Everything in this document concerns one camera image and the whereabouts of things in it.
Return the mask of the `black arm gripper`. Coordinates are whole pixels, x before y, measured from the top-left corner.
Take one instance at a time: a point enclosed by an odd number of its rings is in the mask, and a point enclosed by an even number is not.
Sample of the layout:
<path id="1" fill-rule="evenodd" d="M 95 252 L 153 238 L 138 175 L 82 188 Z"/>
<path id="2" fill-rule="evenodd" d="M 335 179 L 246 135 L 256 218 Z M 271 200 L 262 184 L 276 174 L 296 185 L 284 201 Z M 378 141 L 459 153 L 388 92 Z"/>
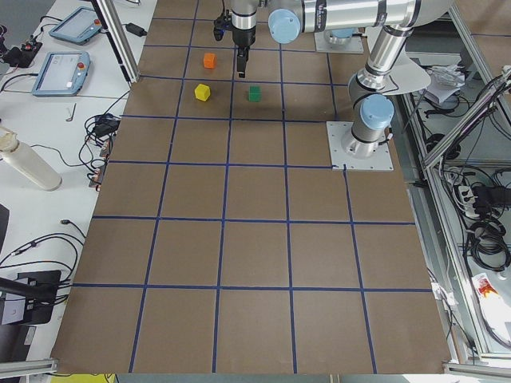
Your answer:
<path id="1" fill-rule="evenodd" d="M 236 72 L 239 78 L 246 77 L 249 50 L 256 41 L 255 31 L 255 27 L 248 30 L 234 28 L 232 31 L 233 41 L 237 47 Z"/>

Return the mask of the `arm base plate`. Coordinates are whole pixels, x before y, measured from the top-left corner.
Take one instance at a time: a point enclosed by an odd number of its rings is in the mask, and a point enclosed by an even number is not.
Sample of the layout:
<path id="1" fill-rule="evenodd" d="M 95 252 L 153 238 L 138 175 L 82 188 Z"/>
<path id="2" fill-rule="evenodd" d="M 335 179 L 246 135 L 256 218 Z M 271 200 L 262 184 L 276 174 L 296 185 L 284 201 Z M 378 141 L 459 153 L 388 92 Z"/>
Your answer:
<path id="1" fill-rule="evenodd" d="M 320 53 L 362 54 L 364 34 L 357 29 L 325 30 L 315 33 L 315 50 Z"/>
<path id="2" fill-rule="evenodd" d="M 394 165 L 385 131 L 375 142 L 363 143 L 352 134 L 351 121 L 328 121 L 327 138 L 331 167 L 335 171 L 391 172 Z"/>

